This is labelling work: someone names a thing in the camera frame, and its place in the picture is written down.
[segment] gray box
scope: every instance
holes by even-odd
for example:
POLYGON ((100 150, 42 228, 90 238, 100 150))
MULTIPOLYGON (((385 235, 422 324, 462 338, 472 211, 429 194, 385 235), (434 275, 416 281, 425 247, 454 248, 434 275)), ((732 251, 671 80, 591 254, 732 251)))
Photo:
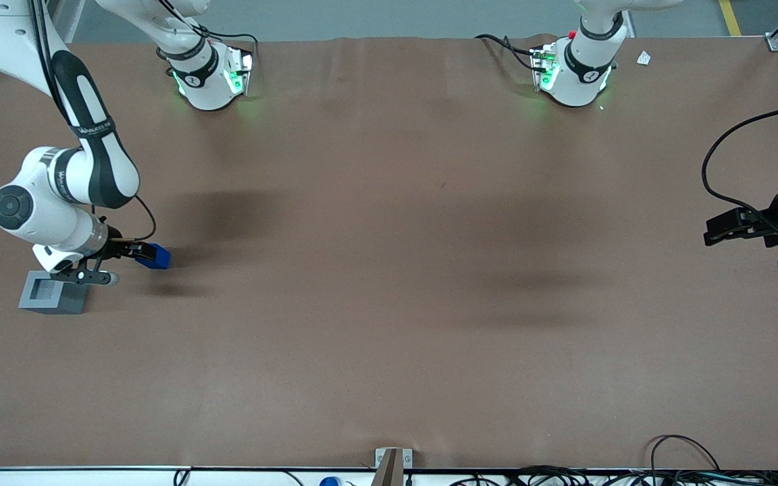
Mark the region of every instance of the gray box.
POLYGON ((33 270, 26 276, 19 308, 40 314, 82 314, 89 286, 50 279, 46 271, 33 270))

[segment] metal bracket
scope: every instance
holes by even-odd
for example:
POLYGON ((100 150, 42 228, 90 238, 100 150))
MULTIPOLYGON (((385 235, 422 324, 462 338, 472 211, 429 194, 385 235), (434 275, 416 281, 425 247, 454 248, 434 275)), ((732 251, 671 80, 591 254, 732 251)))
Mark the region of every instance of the metal bracket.
POLYGON ((768 49, 770 52, 778 52, 778 43, 773 40, 773 35, 769 32, 765 32, 764 40, 768 43, 768 49))
MULTIPOLYGON (((374 449, 374 467, 380 467, 380 461, 383 460, 383 456, 386 455, 386 450, 399 449, 398 447, 380 447, 380 449, 374 449)), ((413 467, 413 449, 400 449, 401 458, 404 459, 402 464, 404 468, 413 467)))

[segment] green light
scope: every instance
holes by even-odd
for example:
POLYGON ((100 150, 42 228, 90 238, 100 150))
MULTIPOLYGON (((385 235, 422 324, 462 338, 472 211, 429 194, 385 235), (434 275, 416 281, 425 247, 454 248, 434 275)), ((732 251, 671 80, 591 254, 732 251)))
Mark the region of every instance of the green light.
POLYGON ((176 86, 179 86, 180 95, 185 96, 185 88, 182 87, 182 83, 179 81, 179 76, 176 74, 176 71, 173 71, 173 79, 176 80, 176 86))
POLYGON ((228 81, 228 85, 230 85, 230 91, 234 93, 234 95, 238 95, 238 93, 242 92, 242 76, 236 74, 235 72, 230 73, 229 71, 224 71, 226 80, 228 81))
POLYGON ((546 73, 542 74, 542 89, 547 91, 554 87, 554 81, 558 74, 560 74, 560 65, 555 62, 546 73))

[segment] black cable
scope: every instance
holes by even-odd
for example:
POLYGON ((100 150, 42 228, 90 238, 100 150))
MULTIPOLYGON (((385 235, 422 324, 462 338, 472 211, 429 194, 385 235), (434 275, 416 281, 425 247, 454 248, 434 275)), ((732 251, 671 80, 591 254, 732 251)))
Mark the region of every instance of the black cable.
POLYGON ((146 203, 143 202, 142 197, 140 196, 134 196, 134 199, 138 201, 138 203, 142 204, 142 208, 146 210, 147 215, 149 215, 149 219, 152 221, 152 231, 149 232, 149 234, 141 237, 141 238, 135 238, 134 241, 145 241, 151 238, 155 235, 155 230, 158 228, 157 222, 155 222, 155 215, 152 213, 151 209, 149 209, 149 206, 146 206, 146 203))
POLYGON ((65 105, 62 103, 61 96, 59 95, 59 87, 56 84, 55 76, 51 71, 50 65, 53 64, 50 58, 50 43, 49 37, 47 37, 47 21, 46 15, 44 15, 45 7, 43 0, 28 0, 28 8, 32 14, 32 31, 34 34, 35 46, 38 49, 38 59, 41 62, 41 71, 44 74, 44 80, 47 81, 47 89, 49 89, 50 97, 59 109, 59 113, 70 124, 68 119, 68 113, 65 111, 65 105))
POLYGON ((530 475, 527 480, 528 486, 538 486, 545 483, 549 479, 558 478, 563 486, 590 486, 590 480, 587 475, 580 470, 571 470, 571 468, 563 468, 548 465, 529 466, 520 468, 518 470, 519 475, 530 475), (535 484, 532 483, 534 477, 541 477, 535 484))
POLYGON ((651 470, 656 470, 656 450, 659 446, 662 445, 663 442, 665 442, 668 439, 680 439, 685 442, 694 443, 695 446, 698 446, 701 450, 704 450, 704 453, 707 454, 708 458, 710 458, 710 461, 713 464, 713 467, 716 468, 716 470, 722 470, 722 468, 719 467, 719 462, 716 461, 716 458, 714 458, 713 454, 710 454, 710 450, 707 450, 703 445, 701 445, 700 442, 698 442, 695 439, 692 439, 692 437, 686 437, 685 435, 680 434, 666 434, 660 437, 658 441, 654 444, 654 447, 650 450, 650 468, 651 470))
POLYGON ((256 47, 257 43, 259 43, 259 40, 257 40, 257 37, 251 36, 251 34, 222 34, 219 32, 214 32, 212 30, 208 30, 208 28, 204 27, 203 25, 197 24, 191 24, 190 22, 186 22, 185 18, 176 10, 176 8, 173 6, 172 3, 169 2, 169 0, 158 0, 158 3, 163 6, 164 9, 167 10, 167 12, 170 12, 170 15, 175 16, 176 19, 179 19, 180 22, 183 24, 188 25, 189 28, 191 28, 192 31, 194 31, 197 36, 203 37, 203 38, 211 38, 217 41, 220 41, 222 37, 228 38, 228 39, 234 39, 237 37, 249 37, 251 40, 254 41, 254 45, 256 47))
POLYGON ((177 470, 176 474, 173 474, 173 486, 184 486, 189 476, 191 476, 191 470, 188 470, 187 468, 177 470))
POLYGON ((463 484, 466 483, 467 481, 476 481, 476 482, 482 481, 482 483, 487 483, 490 484, 491 486, 505 486, 504 484, 497 483, 493 479, 488 479, 488 477, 480 477, 478 474, 473 475, 473 477, 470 479, 462 479, 460 481, 451 483, 449 486, 463 486, 463 484))
POLYGON ((776 233, 778 233, 778 225, 770 221, 770 219, 767 216, 763 215, 762 212, 760 212, 758 209, 755 209, 753 206, 750 206, 750 204, 743 202, 742 200, 725 196, 724 194, 720 194, 719 192, 713 190, 713 188, 710 187, 710 182, 707 181, 707 165, 710 163, 710 158, 713 156, 713 152, 715 152, 716 149, 719 148, 719 145, 722 144, 722 142, 726 138, 728 138, 728 135, 737 132, 737 130, 740 130, 741 128, 747 126, 748 124, 752 124, 756 121, 760 121, 764 119, 769 119, 770 117, 775 117, 777 115, 778 115, 778 110, 768 111, 768 113, 756 115, 754 117, 751 117, 750 119, 745 119, 744 121, 736 124, 735 126, 732 126, 725 133, 723 133, 722 136, 720 136, 716 142, 714 142, 710 150, 707 151, 707 155, 704 156, 704 162, 701 164, 701 182, 702 184, 704 184, 704 190, 706 190, 708 194, 710 194, 711 196, 719 200, 724 200, 726 203, 737 204, 737 206, 743 207, 747 211, 753 213, 753 215, 756 216, 756 218, 759 218, 760 221, 762 221, 764 224, 771 227, 772 230, 776 231, 776 233))
POLYGON ((509 39, 508 36, 500 39, 497 36, 492 36, 491 34, 479 34, 479 36, 473 37, 473 39, 488 39, 489 41, 494 41, 495 43, 500 44, 503 46, 503 49, 512 49, 517 53, 525 53, 526 55, 530 55, 530 51, 525 51, 524 49, 521 49, 521 47, 512 46, 512 44, 507 41, 507 39, 509 39))
POLYGON ((530 69, 531 71, 535 71, 537 73, 544 73, 546 69, 542 67, 534 67, 534 65, 527 64, 527 62, 524 62, 524 59, 521 58, 521 56, 518 56, 519 53, 525 53, 525 55, 530 55, 530 51, 525 51, 524 49, 520 49, 519 47, 512 46, 512 43, 509 41, 509 36, 504 36, 503 40, 498 39, 495 36, 492 36, 491 34, 479 34, 479 36, 474 37, 475 39, 482 39, 482 40, 489 40, 494 41, 495 43, 498 43, 503 49, 508 49, 509 52, 512 53, 513 56, 515 56, 516 61, 518 61, 521 65, 524 65, 525 68, 530 69))
POLYGON ((292 477, 297 483, 299 483, 299 486, 305 486, 305 484, 300 480, 298 477, 294 476, 293 473, 291 473, 289 470, 282 471, 282 473, 287 474, 287 476, 292 477))

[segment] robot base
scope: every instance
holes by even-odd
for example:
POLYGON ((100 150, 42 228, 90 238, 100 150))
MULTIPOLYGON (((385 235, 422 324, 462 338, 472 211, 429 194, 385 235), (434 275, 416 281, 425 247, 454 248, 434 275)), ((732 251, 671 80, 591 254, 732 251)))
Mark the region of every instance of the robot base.
POLYGON ((546 44, 540 50, 531 50, 530 61, 544 73, 534 71, 534 86, 537 91, 547 92, 556 102, 568 107, 589 105, 608 82, 611 67, 605 74, 591 83, 583 83, 566 65, 565 50, 570 43, 568 37, 546 44))

